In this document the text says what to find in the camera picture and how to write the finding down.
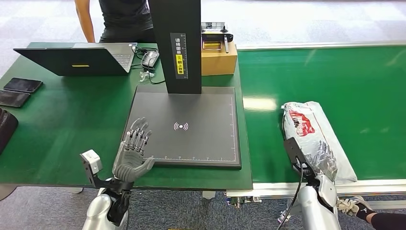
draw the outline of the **gray carpet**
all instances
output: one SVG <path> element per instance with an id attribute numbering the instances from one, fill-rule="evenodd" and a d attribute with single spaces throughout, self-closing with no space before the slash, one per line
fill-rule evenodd
<path id="1" fill-rule="evenodd" d="M 97 0 L 91 1 L 95 37 L 103 30 Z M 238 46 L 281 42 L 362 42 L 406 40 L 404 1 L 202 0 L 202 21 L 225 21 Z M 84 42 L 72 0 L 0 0 L 0 77 L 17 58 L 15 47 L 32 41 Z M 81 229 L 94 189 L 71 194 L 62 188 L 20 187 L 0 201 L 1 230 Z M 404 199 L 380 196 L 367 199 Z M 201 192 L 134 191 L 132 230 L 269 230 L 278 225 L 285 200 L 228 207 L 223 193 L 205 200 Z M 344 230 L 371 230 L 357 218 L 340 215 Z M 303 229 L 292 217 L 284 229 Z"/>
<path id="2" fill-rule="evenodd" d="M 0 202 L 2 230 L 81 229 L 86 210 L 96 189 L 72 194 L 63 188 L 21 187 Z M 365 197 L 366 199 L 404 199 L 404 196 Z M 131 230 L 272 230 L 278 226 L 285 200 L 263 200 L 235 209 L 226 205 L 224 193 L 212 200 L 201 192 L 134 190 L 130 202 Z M 406 210 L 386 211 L 406 213 Z M 366 222 L 340 215 L 343 230 L 372 230 Z M 300 217 L 293 216 L 283 229 L 303 230 Z"/>

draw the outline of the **person's arm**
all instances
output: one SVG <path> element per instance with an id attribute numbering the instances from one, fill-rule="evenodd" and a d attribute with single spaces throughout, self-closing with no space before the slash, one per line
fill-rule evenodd
<path id="1" fill-rule="evenodd" d="M 93 24 L 90 18 L 90 0 L 75 0 L 80 26 L 88 42 L 94 42 Z"/>

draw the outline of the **white shoe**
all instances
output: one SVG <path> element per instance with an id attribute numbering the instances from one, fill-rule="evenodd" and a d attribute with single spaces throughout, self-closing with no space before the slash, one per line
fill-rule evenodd
<path id="1" fill-rule="evenodd" d="M 361 196 L 351 197 L 345 200 L 339 200 L 337 203 L 337 209 L 342 213 L 345 213 L 351 217 L 357 216 L 358 212 L 368 212 L 368 209 L 373 211 L 371 206 Z"/>

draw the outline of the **black shirt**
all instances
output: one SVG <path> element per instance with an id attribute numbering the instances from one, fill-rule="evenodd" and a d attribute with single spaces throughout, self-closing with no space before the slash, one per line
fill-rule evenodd
<path id="1" fill-rule="evenodd" d="M 147 0 L 99 0 L 104 18 L 103 38 L 129 38 L 153 28 Z"/>

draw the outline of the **laptop keyboard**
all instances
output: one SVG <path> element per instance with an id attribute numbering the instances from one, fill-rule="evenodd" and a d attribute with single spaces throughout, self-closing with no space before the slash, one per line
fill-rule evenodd
<path id="1" fill-rule="evenodd" d="M 127 68 L 130 65 L 131 55 L 130 54 L 113 54 L 113 57 L 123 68 Z"/>

